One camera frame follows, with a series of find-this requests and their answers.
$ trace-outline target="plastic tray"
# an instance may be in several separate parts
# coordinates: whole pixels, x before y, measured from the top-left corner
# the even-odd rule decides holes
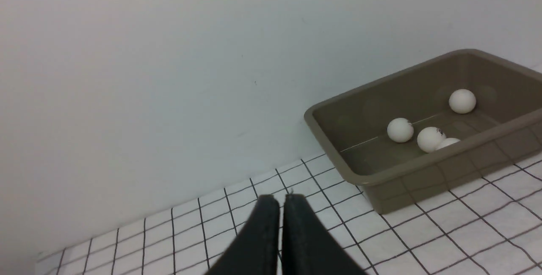
[[[476,95],[466,115],[448,105],[459,88]],[[387,137],[396,117],[414,122],[409,142]],[[388,213],[542,150],[542,74],[463,49],[325,100],[304,118],[341,176]],[[427,126],[461,142],[426,154],[416,136]]]

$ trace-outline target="white ball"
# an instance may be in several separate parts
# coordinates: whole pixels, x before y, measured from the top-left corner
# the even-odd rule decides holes
[[[450,145],[455,144],[457,142],[459,142],[458,138],[449,137],[446,140],[443,140],[439,145],[437,145],[437,148],[435,150],[442,149],[442,148],[444,148],[446,146],[450,146]]]
[[[427,153],[434,152],[443,140],[446,140],[446,135],[436,127],[424,128],[418,134],[418,146]]]
[[[395,118],[387,125],[387,136],[394,142],[404,143],[412,138],[414,127],[406,118]]]
[[[476,106],[476,96],[467,89],[459,89],[451,94],[448,102],[455,113],[465,114]]]

